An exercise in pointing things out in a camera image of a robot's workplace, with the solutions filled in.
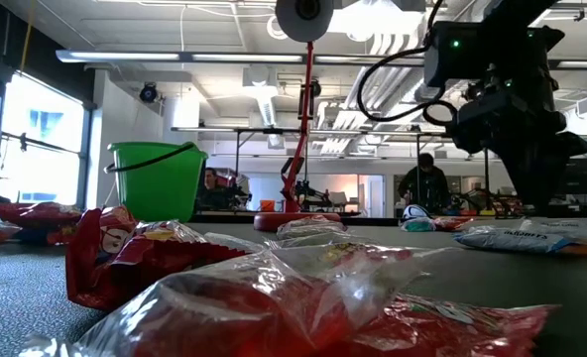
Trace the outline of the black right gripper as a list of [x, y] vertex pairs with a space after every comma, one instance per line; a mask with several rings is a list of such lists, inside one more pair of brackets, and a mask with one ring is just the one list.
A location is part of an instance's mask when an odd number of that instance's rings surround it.
[[470, 154], [488, 149], [502, 160], [528, 214], [546, 214], [566, 161], [507, 161], [530, 156], [559, 160], [584, 155], [587, 142], [566, 130], [565, 116], [542, 102], [532, 106], [499, 91], [464, 104], [446, 126], [456, 147]]

